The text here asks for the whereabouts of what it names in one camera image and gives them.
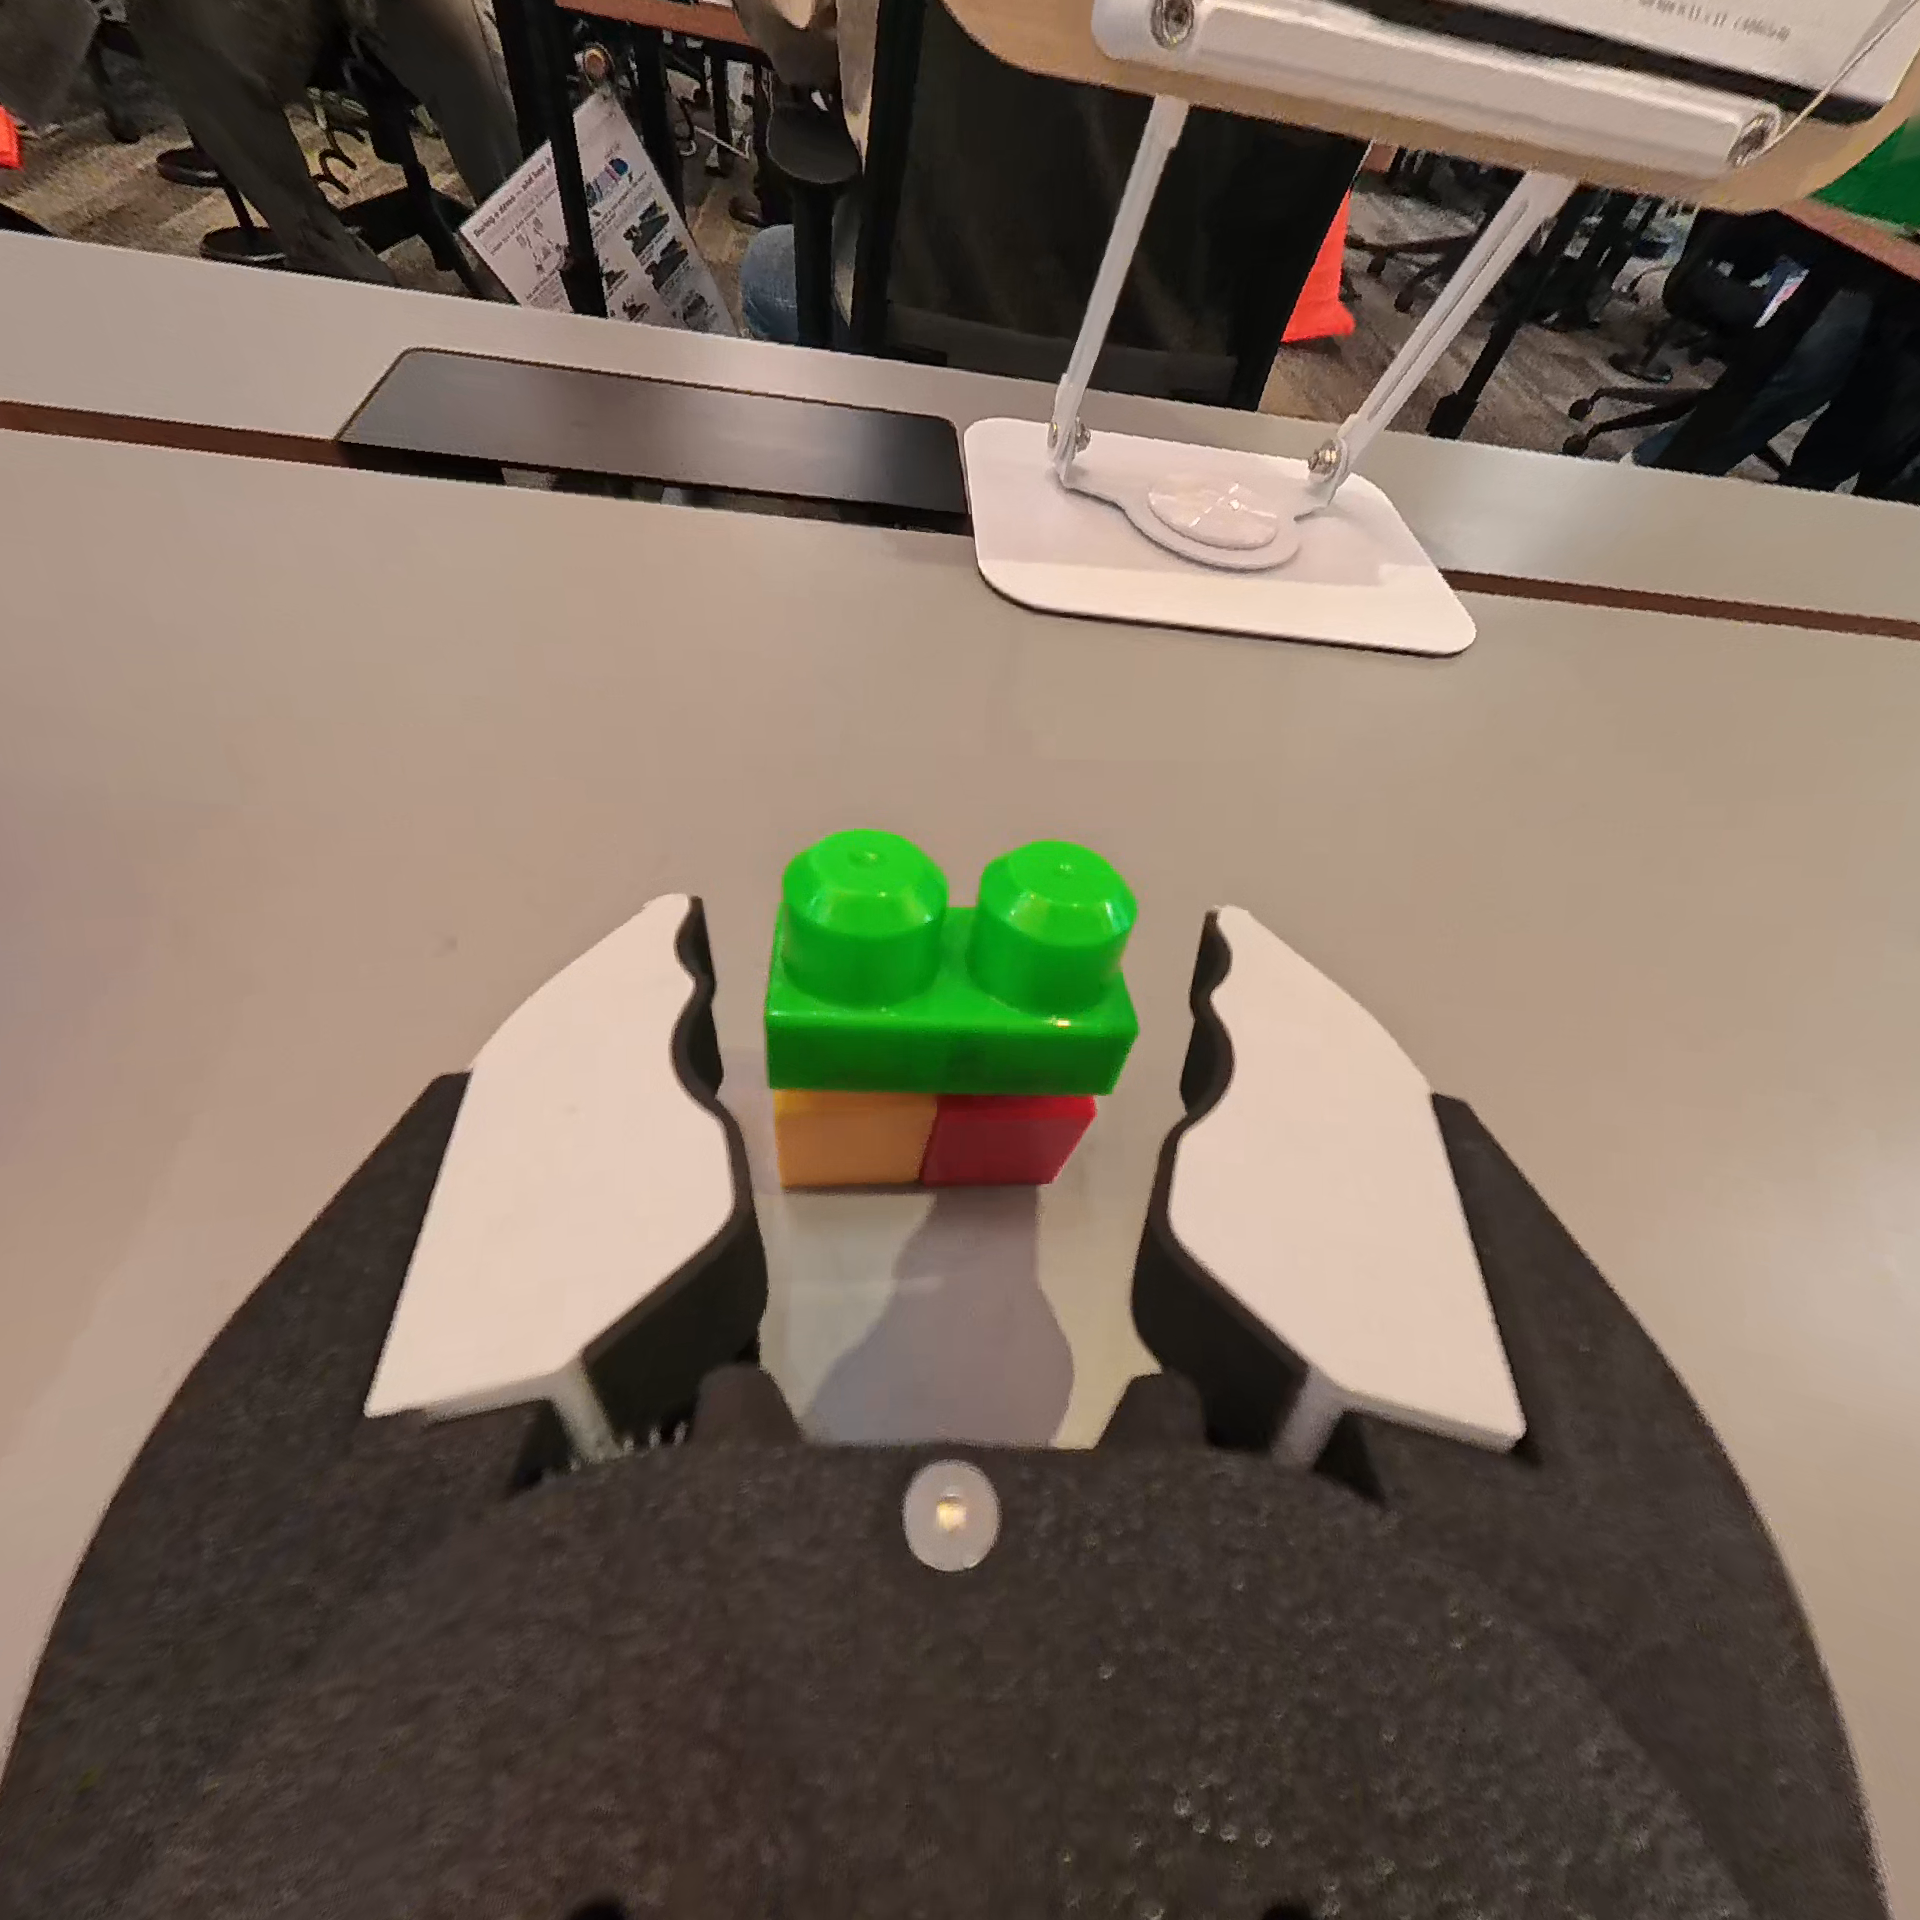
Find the wooden instruction board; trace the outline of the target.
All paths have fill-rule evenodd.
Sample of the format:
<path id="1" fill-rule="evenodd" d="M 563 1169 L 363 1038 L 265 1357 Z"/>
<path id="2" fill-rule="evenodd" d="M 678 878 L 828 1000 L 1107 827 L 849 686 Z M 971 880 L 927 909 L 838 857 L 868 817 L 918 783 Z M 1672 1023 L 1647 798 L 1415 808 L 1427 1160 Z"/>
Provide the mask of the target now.
<path id="1" fill-rule="evenodd" d="M 1917 106 L 1886 2 L 950 2 L 997 58 L 1732 209 L 1814 193 Z"/>

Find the brown background table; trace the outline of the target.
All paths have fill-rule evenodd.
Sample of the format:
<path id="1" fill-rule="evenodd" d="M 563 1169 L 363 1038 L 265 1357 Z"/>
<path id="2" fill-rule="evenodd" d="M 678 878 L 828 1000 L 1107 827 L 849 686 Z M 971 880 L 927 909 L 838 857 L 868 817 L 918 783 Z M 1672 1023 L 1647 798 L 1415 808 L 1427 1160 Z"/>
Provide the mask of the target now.
<path id="1" fill-rule="evenodd" d="M 1827 242 L 1829 249 L 1917 283 L 1917 227 L 1887 224 L 1823 199 L 1800 199 L 1781 207 L 1781 211 Z"/>

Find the yellow single-stud block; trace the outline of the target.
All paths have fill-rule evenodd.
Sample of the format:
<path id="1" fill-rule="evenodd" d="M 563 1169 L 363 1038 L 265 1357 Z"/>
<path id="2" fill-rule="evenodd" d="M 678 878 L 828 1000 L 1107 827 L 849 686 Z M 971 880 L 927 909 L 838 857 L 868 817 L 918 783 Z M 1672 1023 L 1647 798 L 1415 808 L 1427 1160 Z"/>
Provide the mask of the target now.
<path id="1" fill-rule="evenodd" d="M 781 1189 L 921 1186 L 937 1094 L 779 1088 L 772 1101 Z"/>

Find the red single-stud block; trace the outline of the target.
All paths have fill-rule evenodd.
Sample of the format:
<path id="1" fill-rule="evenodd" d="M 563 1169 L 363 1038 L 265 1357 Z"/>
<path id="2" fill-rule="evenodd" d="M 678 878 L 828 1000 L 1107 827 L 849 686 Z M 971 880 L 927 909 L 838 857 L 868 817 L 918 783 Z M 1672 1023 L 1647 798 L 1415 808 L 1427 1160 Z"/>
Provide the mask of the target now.
<path id="1" fill-rule="evenodd" d="M 1095 1094 L 937 1094 L 918 1184 L 1047 1186 L 1095 1115 Z"/>

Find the green two-stud block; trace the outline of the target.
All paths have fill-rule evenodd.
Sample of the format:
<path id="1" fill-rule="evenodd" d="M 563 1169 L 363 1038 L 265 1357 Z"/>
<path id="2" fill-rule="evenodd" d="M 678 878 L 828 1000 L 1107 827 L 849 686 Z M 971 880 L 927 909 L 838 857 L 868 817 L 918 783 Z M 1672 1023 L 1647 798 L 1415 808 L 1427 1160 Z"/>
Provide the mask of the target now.
<path id="1" fill-rule="evenodd" d="M 763 994 L 772 1090 L 1103 1097 L 1137 1035 L 1121 959 L 1135 894 L 1099 853 L 991 857 L 971 903 L 881 830 L 831 831 L 781 874 Z"/>

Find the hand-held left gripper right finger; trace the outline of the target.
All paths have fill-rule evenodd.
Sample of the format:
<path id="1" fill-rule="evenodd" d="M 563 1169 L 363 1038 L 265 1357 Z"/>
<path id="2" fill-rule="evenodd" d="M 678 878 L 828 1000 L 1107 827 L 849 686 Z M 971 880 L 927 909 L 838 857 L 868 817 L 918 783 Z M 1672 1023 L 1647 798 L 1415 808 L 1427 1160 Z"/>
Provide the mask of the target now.
<path id="1" fill-rule="evenodd" d="M 1529 1421 L 1429 1074 L 1235 903 L 1189 1013 L 1133 1325 L 1205 1442 L 1309 1470 L 1363 1418 L 1513 1456 Z"/>

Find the black table panel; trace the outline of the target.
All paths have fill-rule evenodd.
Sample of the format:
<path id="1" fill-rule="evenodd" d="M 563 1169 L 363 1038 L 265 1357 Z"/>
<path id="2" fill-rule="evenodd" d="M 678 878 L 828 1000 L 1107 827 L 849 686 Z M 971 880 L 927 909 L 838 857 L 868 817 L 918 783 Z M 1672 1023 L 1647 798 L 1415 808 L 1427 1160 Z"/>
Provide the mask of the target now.
<path id="1" fill-rule="evenodd" d="M 349 464 L 393 473 L 484 479 L 516 469 L 971 533 L 952 422 L 838 399 L 413 347 L 333 442 Z"/>

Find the black office chair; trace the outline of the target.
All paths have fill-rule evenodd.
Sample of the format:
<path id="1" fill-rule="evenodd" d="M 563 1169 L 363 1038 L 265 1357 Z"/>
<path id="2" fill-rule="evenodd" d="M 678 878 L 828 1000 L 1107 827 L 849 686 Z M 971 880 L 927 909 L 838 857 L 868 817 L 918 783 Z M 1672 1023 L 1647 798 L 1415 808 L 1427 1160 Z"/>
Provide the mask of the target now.
<path id="1" fill-rule="evenodd" d="M 949 5 L 846 5 L 872 50 L 846 344 L 1055 382 L 1148 99 L 997 58 Z M 1103 393 L 1254 410 L 1365 144 L 1190 106 L 1111 329 Z"/>

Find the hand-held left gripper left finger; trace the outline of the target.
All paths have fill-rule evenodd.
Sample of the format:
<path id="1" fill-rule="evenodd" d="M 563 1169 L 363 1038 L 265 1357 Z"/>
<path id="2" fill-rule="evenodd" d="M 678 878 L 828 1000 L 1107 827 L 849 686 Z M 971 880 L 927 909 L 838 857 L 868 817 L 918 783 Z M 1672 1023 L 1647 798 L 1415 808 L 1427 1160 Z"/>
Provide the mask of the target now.
<path id="1" fill-rule="evenodd" d="M 659 895 L 479 1047 L 365 1395 L 369 1418 L 543 1407 L 581 1463 L 691 1418 L 769 1298 L 723 1101 L 703 899 Z"/>

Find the white document stand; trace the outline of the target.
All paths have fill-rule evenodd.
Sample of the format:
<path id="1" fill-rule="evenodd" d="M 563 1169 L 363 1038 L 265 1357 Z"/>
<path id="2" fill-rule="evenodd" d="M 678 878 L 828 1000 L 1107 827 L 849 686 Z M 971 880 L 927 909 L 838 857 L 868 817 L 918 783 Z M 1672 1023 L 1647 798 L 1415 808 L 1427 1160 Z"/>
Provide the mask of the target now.
<path id="1" fill-rule="evenodd" d="M 1150 99 L 1087 311 L 1044 422 L 961 435 L 975 566 L 1006 598 L 1072 616 L 1459 656 L 1476 635 L 1439 566 L 1357 466 L 1503 269 L 1577 182 L 1519 169 L 1408 343 L 1309 458 L 1095 431 L 1099 349 L 1190 103 Z"/>

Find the green plastic bin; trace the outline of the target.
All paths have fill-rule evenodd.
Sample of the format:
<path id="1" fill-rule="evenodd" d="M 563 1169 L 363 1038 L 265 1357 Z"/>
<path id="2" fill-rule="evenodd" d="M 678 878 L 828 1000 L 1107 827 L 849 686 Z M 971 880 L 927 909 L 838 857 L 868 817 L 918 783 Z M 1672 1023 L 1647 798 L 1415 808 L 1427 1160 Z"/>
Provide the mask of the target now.
<path id="1" fill-rule="evenodd" d="M 1856 167 L 1814 192 L 1816 201 L 1853 211 L 1856 217 L 1917 230 L 1917 117 L 1887 134 Z"/>

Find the printed cardboard box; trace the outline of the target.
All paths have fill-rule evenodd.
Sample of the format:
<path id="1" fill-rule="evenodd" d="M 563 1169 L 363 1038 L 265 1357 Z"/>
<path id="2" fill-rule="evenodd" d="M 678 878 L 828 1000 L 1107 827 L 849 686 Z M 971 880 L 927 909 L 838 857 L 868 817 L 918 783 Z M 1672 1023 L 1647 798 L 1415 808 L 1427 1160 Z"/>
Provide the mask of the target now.
<path id="1" fill-rule="evenodd" d="M 573 111 L 592 246 L 613 319 L 734 337 L 726 301 L 619 97 Z M 462 240 L 510 298 L 566 311 L 564 217 L 549 144 L 464 224 Z"/>

